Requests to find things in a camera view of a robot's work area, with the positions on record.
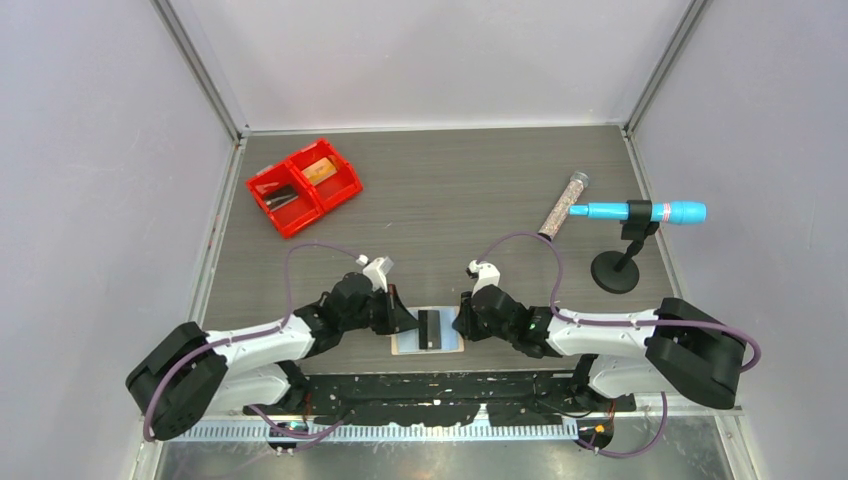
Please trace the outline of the black credit card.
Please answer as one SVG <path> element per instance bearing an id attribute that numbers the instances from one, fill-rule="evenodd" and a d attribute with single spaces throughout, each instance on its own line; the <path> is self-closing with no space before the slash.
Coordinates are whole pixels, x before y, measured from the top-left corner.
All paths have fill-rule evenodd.
<path id="1" fill-rule="evenodd" d="M 417 312 L 419 321 L 418 347 L 424 351 L 436 351 L 442 347 L 441 314 L 438 310 L 421 309 Z"/>

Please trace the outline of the beige leather card holder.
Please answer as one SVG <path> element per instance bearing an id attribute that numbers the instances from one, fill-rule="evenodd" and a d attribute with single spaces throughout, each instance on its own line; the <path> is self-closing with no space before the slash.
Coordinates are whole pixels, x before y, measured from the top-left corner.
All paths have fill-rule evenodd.
<path id="1" fill-rule="evenodd" d="M 394 356 L 421 354 L 451 354 L 465 351 L 461 334 L 453 327 L 459 308 L 456 306 L 412 308 L 417 321 L 412 330 L 391 337 Z"/>

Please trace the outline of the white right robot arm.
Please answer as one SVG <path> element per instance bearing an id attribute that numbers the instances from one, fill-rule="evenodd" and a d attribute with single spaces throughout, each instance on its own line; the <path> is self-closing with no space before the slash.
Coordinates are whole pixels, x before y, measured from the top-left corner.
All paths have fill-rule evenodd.
<path id="1" fill-rule="evenodd" d="M 631 394 L 677 393 L 717 410 L 736 404 L 747 342 L 678 298 L 630 313 L 525 306 L 497 286 L 465 292 L 452 327 L 501 339 L 524 355 L 576 357 L 571 397 L 584 410 Z"/>

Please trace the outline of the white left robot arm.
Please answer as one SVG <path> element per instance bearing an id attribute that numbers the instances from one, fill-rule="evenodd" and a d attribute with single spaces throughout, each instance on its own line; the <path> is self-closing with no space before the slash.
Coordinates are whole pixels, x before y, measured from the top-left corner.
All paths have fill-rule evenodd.
<path id="1" fill-rule="evenodd" d="M 125 385 L 143 415 L 145 439 L 171 440 L 213 412 L 273 405 L 296 413 L 307 389 L 297 379 L 295 361 L 338 346 L 349 331 L 394 335 L 417 326 L 395 285 L 376 287 L 366 275 L 348 273 L 318 300 L 280 320 L 229 331 L 178 325 L 128 374 Z"/>

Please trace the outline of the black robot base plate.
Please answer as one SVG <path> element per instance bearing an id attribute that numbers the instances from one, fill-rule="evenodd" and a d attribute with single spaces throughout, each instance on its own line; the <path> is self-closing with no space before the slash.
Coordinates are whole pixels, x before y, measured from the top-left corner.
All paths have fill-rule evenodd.
<path id="1" fill-rule="evenodd" d="M 300 375 L 267 415 L 314 418 L 320 425 L 466 426 L 483 412 L 497 426 L 553 425 L 563 418 L 632 412 L 631 395 L 605 398 L 571 370 Z"/>

